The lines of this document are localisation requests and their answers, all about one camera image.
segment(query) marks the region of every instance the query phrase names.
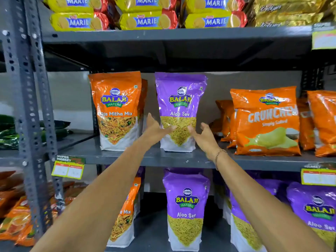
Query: shelving unit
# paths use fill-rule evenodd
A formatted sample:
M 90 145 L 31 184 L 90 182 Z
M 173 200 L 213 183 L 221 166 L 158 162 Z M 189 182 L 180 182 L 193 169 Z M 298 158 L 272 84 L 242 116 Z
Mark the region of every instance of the shelving unit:
M 302 71 L 301 92 L 323 89 L 325 66 L 335 63 L 334 50 L 311 51 L 312 27 L 263 27 L 232 29 L 176 29 L 98 32 L 55 32 L 43 17 L 41 0 L 0 0 L 5 28 L 1 28 L 0 71 L 10 74 L 15 99 L 16 130 L 20 134 L 19 151 L 0 151 L 0 166 L 21 166 L 32 208 L 36 238 L 52 224 L 47 199 L 44 162 L 56 154 L 80 156 L 87 164 L 111 164 L 121 152 L 101 151 L 95 107 L 92 108 L 91 134 L 72 134 L 56 141 L 53 106 L 47 71 L 95 72 L 220 72 L 220 71 Z M 43 146 L 38 126 L 38 108 L 33 72 L 42 103 L 47 145 Z M 298 172 L 306 165 L 335 165 L 336 157 L 318 158 L 312 152 L 294 157 L 230 156 L 246 170 Z M 214 168 L 197 148 L 192 153 L 164 152 L 153 146 L 142 163 L 157 167 Z M 56 193 L 62 196 L 62 179 L 53 177 Z M 170 251 L 166 212 L 143 211 L 136 225 L 142 229 L 131 246 L 120 251 Z M 219 221 L 202 234 L 201 252 L 217 248 L 235 252 L 229 242 L 229 228 Z M 0 250 L 29 251 L 0 242 Z

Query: purple snack bag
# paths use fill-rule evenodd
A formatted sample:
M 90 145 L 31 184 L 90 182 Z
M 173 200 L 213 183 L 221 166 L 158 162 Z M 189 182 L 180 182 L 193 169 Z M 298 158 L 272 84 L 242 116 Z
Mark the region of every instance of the purple snack bag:
M 287 188 L 287 197 L 294 213 L 334 249 L 336 188 L 292 182 Z
M 282 182 L 274 179 L 256 179 L 256 181 L 272 195 L 276 195 Z M 232 192 L 230 192 L 230 199 L 232 204 L 231 243 L 237 248 L 238 252 L 267 252 L 258 234 L 246 219 Z
M 200 249 L 204 207 L 210 181 L 202 174 L 177 174 L 165 170 L 168 236 L 173 251 Z
M 165 151 L 192 152 L 195 149 L 195 140 L 187 126 L 196 126 L 197 108 L 206 81 L 207 77 L 201 74 L 155 73 L 161 127 L 177 126 L 161 139 L 161 148 Z

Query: price tag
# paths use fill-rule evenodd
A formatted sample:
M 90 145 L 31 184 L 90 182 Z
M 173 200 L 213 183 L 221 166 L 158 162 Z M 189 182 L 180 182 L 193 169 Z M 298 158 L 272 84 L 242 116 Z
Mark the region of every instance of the price tag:
M 81 179 L 84 171 L 85 158 L 57 155 L 51 175 Z
M 336 24 L 333 22 L 313 25 L 312 49 L 336 49 Z
M 336 170 L 330 169 L 301 169 L 303 185 L 336 186 Z

